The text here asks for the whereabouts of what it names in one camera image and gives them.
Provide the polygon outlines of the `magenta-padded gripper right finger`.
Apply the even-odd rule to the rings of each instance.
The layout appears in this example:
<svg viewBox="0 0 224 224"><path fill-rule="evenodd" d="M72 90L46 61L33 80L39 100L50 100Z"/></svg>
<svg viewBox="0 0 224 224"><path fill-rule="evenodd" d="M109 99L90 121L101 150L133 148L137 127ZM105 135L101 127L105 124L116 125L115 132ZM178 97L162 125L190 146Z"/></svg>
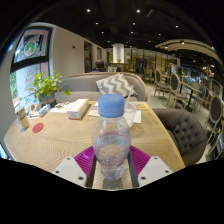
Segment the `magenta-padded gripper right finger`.
<svg viewBox="0 0 224 224"><path fill-rule="evenodd" d="M173 173L159 156L149 156L134 146L130 147L128 164L134 188L146 186Z"/></svg>

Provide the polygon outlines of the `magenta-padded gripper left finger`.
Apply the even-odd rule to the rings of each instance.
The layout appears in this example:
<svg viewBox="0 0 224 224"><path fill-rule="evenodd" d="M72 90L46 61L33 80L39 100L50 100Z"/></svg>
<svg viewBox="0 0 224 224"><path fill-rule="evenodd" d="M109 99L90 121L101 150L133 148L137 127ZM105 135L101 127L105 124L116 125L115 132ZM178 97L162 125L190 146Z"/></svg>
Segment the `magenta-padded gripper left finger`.
<svg viewBox="0 0 224 224"><path fill-rule="evenodd" d="M88 147L75 157L65 157L52 173L81 187L91 188L95 168L94 150L93 147Z"/></svg>

